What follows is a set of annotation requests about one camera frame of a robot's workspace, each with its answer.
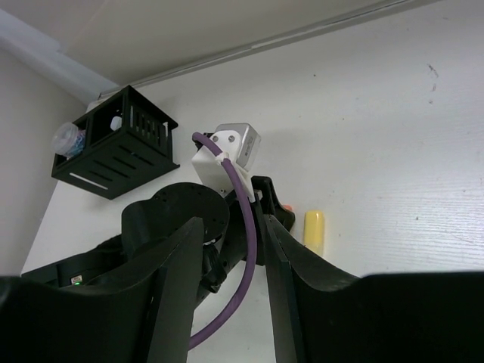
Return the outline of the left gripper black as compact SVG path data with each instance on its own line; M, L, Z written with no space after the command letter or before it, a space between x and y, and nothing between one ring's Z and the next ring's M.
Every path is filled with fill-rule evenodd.
M293 212L280 205L268 177L252 178L261 197L250 204L256 227L256 263L266 267L269 299L295 300L293 276L280 238L289 239ZM164 187L121 214L123 303L200 303L216 293L247 257L247 234L234 192L221 197L203 185Z

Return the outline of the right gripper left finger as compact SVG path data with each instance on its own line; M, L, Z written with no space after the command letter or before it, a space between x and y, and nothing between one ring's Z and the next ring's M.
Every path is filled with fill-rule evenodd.
M84 285L1 279L3 362L184 362L201 276L203 223Z

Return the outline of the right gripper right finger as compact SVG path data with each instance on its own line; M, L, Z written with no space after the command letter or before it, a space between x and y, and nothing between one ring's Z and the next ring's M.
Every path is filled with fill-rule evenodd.
M358 278L267 216L265 267L279 362L481 362L480 271Z

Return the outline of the clear jar of paper clips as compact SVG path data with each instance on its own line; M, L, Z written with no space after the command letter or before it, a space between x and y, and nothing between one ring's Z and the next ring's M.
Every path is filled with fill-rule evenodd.
M73 123L64 123L55 132L52 141L52 151L70 159L79 155L85 146L86 130Z

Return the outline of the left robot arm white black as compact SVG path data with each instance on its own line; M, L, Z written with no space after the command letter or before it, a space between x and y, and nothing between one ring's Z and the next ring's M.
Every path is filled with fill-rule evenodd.
M165 241L189 219L203 220L203 262L197 301L219 291L228 273L247 255L246 230L234 192L222 197L193 182L168 185L147 200L129 204L121 232L95 248L23 273L54 288L81 285L114 270Z

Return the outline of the black two-compartment organizer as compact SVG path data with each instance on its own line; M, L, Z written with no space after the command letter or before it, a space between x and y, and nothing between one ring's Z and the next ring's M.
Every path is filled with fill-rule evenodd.
M179 167L172 130L178 123L130 85L73 122L84 148L54 158L51 177L112 200Z

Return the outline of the yellow highlighter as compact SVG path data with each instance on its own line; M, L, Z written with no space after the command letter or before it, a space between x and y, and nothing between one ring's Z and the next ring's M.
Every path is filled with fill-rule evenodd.
M313 209L305 213L303 244L313 253L324 255L325 219L321 210Z

